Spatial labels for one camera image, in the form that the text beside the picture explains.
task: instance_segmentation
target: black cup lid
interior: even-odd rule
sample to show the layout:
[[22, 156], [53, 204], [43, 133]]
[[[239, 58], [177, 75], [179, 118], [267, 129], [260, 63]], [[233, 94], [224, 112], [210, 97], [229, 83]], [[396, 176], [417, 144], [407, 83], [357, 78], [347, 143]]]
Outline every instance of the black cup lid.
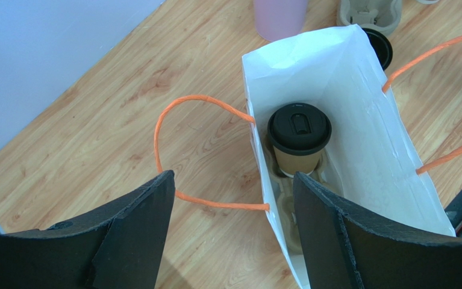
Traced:
[[372, 45], [373, 50], [375, 50], [382, 69], [386, 70], [393, 59], [393, 47], [391, 46], [391, 43], [387, 40], [386, 36], [377, 30], [370, 28], [363, 28], [363, 30], [366, 35], [368, 35], [370, 44]]
[[280, 151], [290, 155], [310, 155], [323, 149], [331, 138], [331, 122], [309, 104], [288, 104], [268, 121], [268, 138]]

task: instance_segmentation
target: purple cup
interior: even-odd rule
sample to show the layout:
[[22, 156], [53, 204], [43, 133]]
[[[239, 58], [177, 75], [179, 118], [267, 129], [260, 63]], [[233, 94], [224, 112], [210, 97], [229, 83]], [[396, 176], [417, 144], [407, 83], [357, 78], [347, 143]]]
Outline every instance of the purple cup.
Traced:
[[268, 40], [295, 36], [305, 22], [307, 0], [254, 0], [255, 29]]

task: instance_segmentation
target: paper bag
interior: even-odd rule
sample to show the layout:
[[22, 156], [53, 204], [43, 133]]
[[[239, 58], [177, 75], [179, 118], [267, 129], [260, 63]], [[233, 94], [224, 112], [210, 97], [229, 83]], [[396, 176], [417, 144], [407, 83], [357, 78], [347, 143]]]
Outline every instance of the paper bag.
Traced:
[[455, 236], [428, 174], [400, 118], [393, 93], [367, 35], [357, 25], [279, 40], [242, 58], [251, 142], [261, 175], [268, 221], [301, 288], [309, 288], [302, 254], [290, 252], [276, 206], [264, 148], [269, 117], [303, 102], [331, 121], [323, 173], [338, 194], [408, 226]]

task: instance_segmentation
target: light wood grain tabletop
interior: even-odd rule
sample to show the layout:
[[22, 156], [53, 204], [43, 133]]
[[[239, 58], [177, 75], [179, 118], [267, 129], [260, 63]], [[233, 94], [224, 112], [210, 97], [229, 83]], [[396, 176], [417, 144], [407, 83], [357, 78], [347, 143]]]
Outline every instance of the light wood grain tabletop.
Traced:
[[[311, 0], [305, 30], [334, 26], [337, 0]], [[387, 74], [462, 34], [462, 1], [404, 1]], [[172, 100], [206, 94], [245, 111], [241, 56], [267, 44], [252, 1], [167, 0], [0, 151], [0, 223], [45, 229], [137, 188], [157, 172], [156, 120]], [[402, 75], [396, 101], [424, 162], [462, 144], [462, 43]], [[163, 167], [183, 192], [261, 202], [249, 126], [211, 104], [166, 118]], [[462, 156], [430, 172], [446, 206]], [[176, 200], [157, 288], [297, 288], [262, 212]]]

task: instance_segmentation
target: orange rope handle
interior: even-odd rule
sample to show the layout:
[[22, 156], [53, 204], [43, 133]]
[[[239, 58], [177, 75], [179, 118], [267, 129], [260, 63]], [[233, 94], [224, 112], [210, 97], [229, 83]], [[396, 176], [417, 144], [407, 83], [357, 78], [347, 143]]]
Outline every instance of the orange rope handle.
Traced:
[[[170, 110], [172, 110], [177, 105], [182, 104], [183, 102], [186, 102], [186, 101], [205, 101], [205, 102], [209, 102], [212, 104], [216, 104], [219, 107], [223, 108], [224, 110], [227, 110], [230, 113], [234, 114], [235, 116], [239, 116], [243, 120], [246, 120], [248, 122], [255, 124], [255, 120], [252, 116], [246, 113], [242, 113], [241, 111], [226, 104], [225, 102], [219, 101], [218, 99], [212, 98], [211, 96], [188, 95], [188, 96], [183, 96], [181, 98], [174, 100], [160, 114], [160, 118], [158, 119], [158, 122], [156, 123], [156, 129], [154, 130], [154, 157], [156, 159], [156, 167], [158, 169], [158, 173], [161, 173], [163, 171], [163, 168], [161, 166], [160, 151], [159, 151], [160, 129], [161, 129], [161, 125], [163, 124], [163, 119], [165, 118], [165, 116]], [[183, 192], [179, 190], [175, 190], [175, 196], [187, 202], [206, 205], [206, 206], [214, 207], [214, 208], [240, 209], [240, 210], [249, 210], [249, 211], [270, 211], [270, 204], [232, 204], [232, 203], [212, 202], [210, 200], [188, 196], [187, 194], [184, 194]]]
[[[434, 53], [436, 53], [436, 52], [438, 52], [438, 51], [440, 51], [440, 50], [442, 50], [444, 48], [447, 48], [448, 46], [452, 46], [452, 45], [460, 43], [460, 42], [462, 42], [462, 36], [456, 37], [456, 38], [454, 38], [452, 40], [448, 40], [447, 42], [439, 44], [436, 47], [430, 49], [429, 51], [423, 53], [422, 55], [416, 57], [413, 61], [407, 63], [406, 65], [402, 66], [402, 68], [400, 68], [397, 71], [393, 72], [393, 74], [391, 74], [389, 76], [388, 80], [386, 81], [386, 83], [382, 87], [382, 91], [384, 93], [386, 93], [387, 90], [389, 89], [389, 87], [391, 86], [391, 84], [393, 83], [393, 81], [395, 80], [395, 78], [397, 78], [400, 74], [406, 72], [408, 69], [410, 69], [411, 67], [413, 67], [417, 63], [419, 63], [422, 60], [426, 59], [430, 55], [432, 55], [432, 54], [434, 54]], [[429, 171], [430, 169], [432, 169], [434, 167], [437, 167], [437, 166], [439, 166], [441, 164], [444, 164], [447, 161], [450, 161], [450, 160], [452, 160], [452, 159], [454, 159], [454, 158], [456, 158], [456, 157], [458, 157], [460, 155], [462, 155], [462, 146], [460, 146], [458, 149], [452, 151], [451, 153], [445, 155], [444, 157], [438, 158], [437, 160], [432, 161], [432, 162], [422, 166], [421, 168], [416, 170], [416, 173], [418, 175], [421, 175], [421, 174]]]

